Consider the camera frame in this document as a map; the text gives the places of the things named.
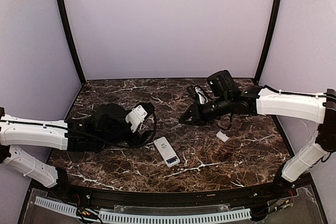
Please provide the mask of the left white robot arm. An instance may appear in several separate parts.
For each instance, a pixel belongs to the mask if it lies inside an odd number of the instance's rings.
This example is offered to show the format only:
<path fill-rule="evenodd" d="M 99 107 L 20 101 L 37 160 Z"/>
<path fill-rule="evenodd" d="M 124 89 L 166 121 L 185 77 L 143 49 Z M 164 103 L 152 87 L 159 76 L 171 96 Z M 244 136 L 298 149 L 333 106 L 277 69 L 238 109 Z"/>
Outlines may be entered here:
<path fill-rule="evenodd" d="M 62 168 L 47 165 L 21 149 L 22 145 L 42 146 L 67 152 L 99 153 L 105 147 L 137 148 L 153 133 L 138 132 L 151 115 L 149 103 L 137 104 L 130 110 L 115 103 L 100 105 L 84 119 L 39 121 L 15 118 L 1 108 L 1 164 L 9 165 L 25 177 L 46 188 L 67 186 L 68 175 Z"/>

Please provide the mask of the white battery cover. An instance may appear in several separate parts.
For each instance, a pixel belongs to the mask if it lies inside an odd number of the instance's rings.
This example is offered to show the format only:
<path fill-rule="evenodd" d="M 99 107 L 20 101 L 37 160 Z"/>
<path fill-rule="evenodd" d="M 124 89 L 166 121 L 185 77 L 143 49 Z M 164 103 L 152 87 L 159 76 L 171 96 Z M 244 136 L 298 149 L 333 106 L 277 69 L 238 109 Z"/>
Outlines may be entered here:
<path fill-rule="evenodd" d="M 218 131 L 216 133 L 216 137 L 222 142 L 227 142 L 229 140 L 229 137 L 226 134 L 224 134 L 222 131 Z"/>

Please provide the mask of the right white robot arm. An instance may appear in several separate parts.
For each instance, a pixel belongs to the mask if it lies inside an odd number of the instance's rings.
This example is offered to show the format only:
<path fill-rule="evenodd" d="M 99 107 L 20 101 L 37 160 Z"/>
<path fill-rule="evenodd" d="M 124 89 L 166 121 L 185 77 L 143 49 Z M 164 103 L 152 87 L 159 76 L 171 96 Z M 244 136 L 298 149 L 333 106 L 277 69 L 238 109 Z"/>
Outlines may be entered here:
<path fill-rule="evenodd" d="M 335 152 L 335 90 L 325 93 L 281 91 L 270 86 L 249 86 L 243 90 L 228 70 L 206 79 L 214 98 L 200 86 L 188 87 L 193 103 L 179 118 L 179 123 L 205 126 L 221 116 L 279 115 L 317 123 L 309 142 L 287 161 L 280 171 L 282 181 L 295 182 L 302 173 L 324 156 Z"/>

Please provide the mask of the white remote control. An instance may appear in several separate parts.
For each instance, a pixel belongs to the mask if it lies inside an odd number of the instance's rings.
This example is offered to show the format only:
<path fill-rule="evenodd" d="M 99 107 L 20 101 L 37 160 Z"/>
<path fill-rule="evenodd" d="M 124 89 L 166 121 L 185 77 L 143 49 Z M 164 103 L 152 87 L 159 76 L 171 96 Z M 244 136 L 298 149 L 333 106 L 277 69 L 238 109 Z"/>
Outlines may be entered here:
<path fill-rule="evenodd" d="M 159 151 L 159 153 L 160 153 L 161 157 L 163 158 L 167 167 L 172 167 L 172 166 L 180 163 L 180 158 L 178 157 L 178 155 L 176 154 L 175 150 L 170 145 L 170 143 L 168 142 L 166 137 L 158 138 L 158 139 L 154 140 L 153 143 L 154 143 L 156 149 Z M 178 159 L 177 162 L 172 163 L 172 164 L 167 163 L 167 161 L 166 161 L 167 159 L 175 158 L 175 157 Z"/>

